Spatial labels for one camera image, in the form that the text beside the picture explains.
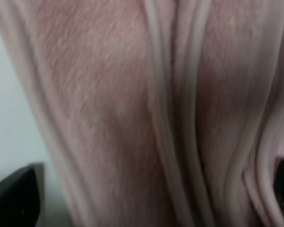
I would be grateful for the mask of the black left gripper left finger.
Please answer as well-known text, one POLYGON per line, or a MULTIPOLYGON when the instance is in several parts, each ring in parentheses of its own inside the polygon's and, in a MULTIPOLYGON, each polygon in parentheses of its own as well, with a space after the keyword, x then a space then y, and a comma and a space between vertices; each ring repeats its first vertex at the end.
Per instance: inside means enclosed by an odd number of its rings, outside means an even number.
POLYGON ((35 227, 40 215, 36 173, 21 168, 0 181, 0 227, 35 227))

